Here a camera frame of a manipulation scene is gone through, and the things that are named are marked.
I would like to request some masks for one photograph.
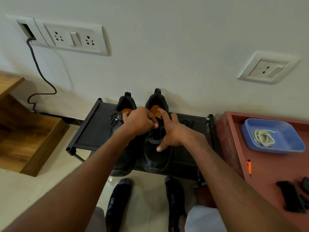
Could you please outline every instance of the blue plastic box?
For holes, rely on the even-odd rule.
[[[271,147],[259,145],[253,138],[251,130],[266,129],[275,133],[269,133],[275,140]],[[305,144],[297,134],[296,130],[287,122],[277,120],[265,120],[249,118],[245,120],[241,130],[246,140],[247,146],[253,151],[273,152],[280,154],[291,154],[292,152],[303,152]]]

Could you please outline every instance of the red tray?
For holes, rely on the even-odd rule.
[[[292,153],[289,155],[250,150],[241,132],[241,126],[248,118],[279,120],[290,123],[306,145],[306,150],[302,153]],[[309,231],[309,212],[302,214],[284,210],[284,198],[281,189],[276,185],[278,181],[291,181],[296,185],[300,194],[309,198],[309,195],[300,187],[302,178],[304,176],[309,177],[309,122],[238,112],[225,112],[216,123],[216,129],[222,147],[222,154],[229,166],[265,199],[280,209],[301,230]],[[251,177],[246,165],[248,159],[250,159],[252,165]]]

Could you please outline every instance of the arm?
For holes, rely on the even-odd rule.
[[[166,136],[157,148],[183,145],[193,156],[214,197],[228,231],[300,231],[265,200],[209,146],[205,136],[178,122],[177,115],[160,109]]]
[[[117,159],[136,135],[157,128],[156,118],[144,107],[123,115],[125,123],[89,159],[65,177],[4,232],[85,231],[106,180]]]

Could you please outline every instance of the floor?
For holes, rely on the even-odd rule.
[[[0,169],[0,230],[3,230],[14,218],[81,164],[79,160],[65,151],[78,128],[79,126],[70,126],[37,177]],[[78,150],[78,155],[84,159],[89,153],[90,151]],[[133,179],[134,187],[122,221],[121,231],[168,231],[165,176],[132,171],[126,177]],[[121,177],[110,177],[107,181],[97,204],[104,211],[120,179]],[[184,179],[179,179],[179,181],[185,191],[186,212],[188,213],[196,205],[196,198],[190,187],[195,182]]]

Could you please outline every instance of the white shorts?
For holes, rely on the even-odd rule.
[[[184,230],[185,232],[227,232],[218,209],[201,205],[197,205],[189,211]],[[86,232],[106,232],[102,208],[95,208]]]

